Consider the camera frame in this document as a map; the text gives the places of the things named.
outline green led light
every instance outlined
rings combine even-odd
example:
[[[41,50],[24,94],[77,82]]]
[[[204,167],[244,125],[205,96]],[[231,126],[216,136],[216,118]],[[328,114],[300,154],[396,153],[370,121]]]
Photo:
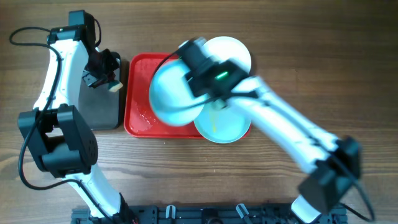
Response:
[[[228,76],[228,72],[223,72],[223,73],[217,75],[217,76],[216,76],[216,79],[217,79],[217,80],[220,80],[220,79],[223,79],[223,78],[225,78],[225,77],[227,77],[227,76]]]

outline wood grain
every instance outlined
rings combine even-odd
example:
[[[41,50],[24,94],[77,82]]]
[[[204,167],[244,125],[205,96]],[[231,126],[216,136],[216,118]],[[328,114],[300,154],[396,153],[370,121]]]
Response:
[[[101,23],[101,46],[130,60],[171,52],[194,36],[228,35],[252,52],[257,74],[325,129],[364,146],[363,184],[380,220],[398,220],[398,22],[395,1],[100,1],[0,2],[0,223],[69,223],[84,202],[69,186],[34,192],[20,182],[17,116],[42,88],[49,54],[16,47],[23,26],[67,25],[85,9]],[[42,41],[26,32],[19,41]],[[291,202],[305,177],[256,128],[238,142],[136,139],[123,127],[96,132],[99,165],[130,205]],[[25,159],[29,180],[49,174]],[[351,190],[344,201],[366,212]],[[350,216],[350,223],[360,223]]]

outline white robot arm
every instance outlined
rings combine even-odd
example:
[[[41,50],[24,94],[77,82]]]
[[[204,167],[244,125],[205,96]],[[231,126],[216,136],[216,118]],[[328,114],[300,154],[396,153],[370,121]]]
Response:
[[[101,219],[132,223],[134,217],[128,205],[96,163],[98,145],[95,136],[78,112],[82,80],[94,88],[118,82],[113,79],[113,71],[119,64],[108,49],[102,52],[96,49],[94,18],[85,11],[70,12],[69,26],[52,29],[47,42],[62,59],[51,104],[44,110],[57,80],[58,57],[53,50],[50,50],[49,69],[34,110],[21,113],[18,119],[25,140],[29,131],[35,129],[27,140],[32,157],[41,171],[62,178],[79,193],[90,208],[93,223],[104,223]],[[35,120],[41,113],[44,117],[35,127]],[[45,133],[51,132],[53,127],[59,127],[63,136],[47,137]]]
[[[252,119],[252,123],[274,140],[291,156],[302,172],[311,174],[316,168],[316,161],[329,158],[327,152],[315,146],[315,136],[331,152],[337,148],[337,136],[319,128],[298,111],[277,96],[260,77],[249,77],[241,81],[233,93],[258,92],[259,98],[231,97],[226,102],[236,111]],[[305,223],[316,220],[321,213],[314,209],[301,195],[294,201],[292,211]]]
[[[291,206],[301,221],[311,223],[328,213],[358,181],[361,146],[352,138],[340,140],[313,124],[260,77],[245,71],[242,62],[233,58],[219,62],[202,45],[203,39],[189,40],[174,53],[190,69],[185,75],[190,95],[208,94],[210,99],[224,100],[251,119],[309,175],[299,185],[301,195]]]

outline white plate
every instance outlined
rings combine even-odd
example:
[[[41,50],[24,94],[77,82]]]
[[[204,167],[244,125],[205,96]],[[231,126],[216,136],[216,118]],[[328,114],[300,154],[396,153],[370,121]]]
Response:
[[[220,62],[229,58],[235,58],[235,62],[239,62],[245,71],[250,72],[250,52],[239,40],[232,37],[215,37],[203,46],[209,55],[212,55]]]

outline red tray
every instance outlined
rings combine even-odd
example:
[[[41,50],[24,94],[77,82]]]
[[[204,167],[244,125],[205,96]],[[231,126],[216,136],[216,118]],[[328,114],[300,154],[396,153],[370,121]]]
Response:
[[[193,122],[181,127],[169,126],[159,119],[149,104],[149,86],[153,72],[168,53],[143,53],[130,63],[127,84],[124,129],[137,138],[203,139]]]

